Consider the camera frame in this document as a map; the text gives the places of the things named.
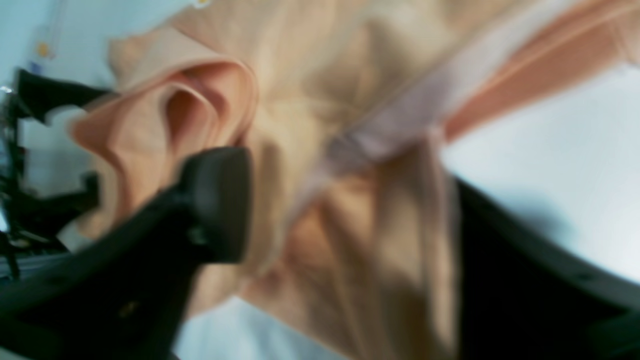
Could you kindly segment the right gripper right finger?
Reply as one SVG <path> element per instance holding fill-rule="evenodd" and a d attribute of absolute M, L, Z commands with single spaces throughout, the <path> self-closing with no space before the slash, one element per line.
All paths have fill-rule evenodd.
<path fill-rule="evenodd" d="M 639 285 L 552 244 L 459 177 L 462 360 L 637 360 Z"/>

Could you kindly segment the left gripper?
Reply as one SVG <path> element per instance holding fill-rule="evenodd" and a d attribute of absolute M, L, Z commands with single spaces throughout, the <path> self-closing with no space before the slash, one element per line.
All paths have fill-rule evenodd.
<path fill-rule="evenodd" d="M 24 170 L 19 145 L 20 119 L 34 119 L 46 125 L 47 114 L 55 109 L 73 106 L 84 109 L 87 105 L 115 93 L 109 89 L 94 88 L 78 82 L 53 79 L 34 74 L 24 68 L 14 71 L 13 88 L 1 86 L 1 251 L 9 267 L 9 279 L 21 279 L 16 257 L 20 231 L 42 239 L 53 239 L 67 224 L 99 205 L 99 176 L 85 173 L 82 189 L 48 197 L 36 197 L 21 189 Z"/>

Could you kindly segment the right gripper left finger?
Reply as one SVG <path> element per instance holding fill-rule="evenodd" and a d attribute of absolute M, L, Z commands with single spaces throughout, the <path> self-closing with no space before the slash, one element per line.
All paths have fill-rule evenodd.
<path fill-rule="evenodd" d="M 83 251 L 1 292 L 1 348 L 28 360 L 167 360 L 203 264 L 249 241 L 252 158 L 190 157 L 178 183 Z"/>

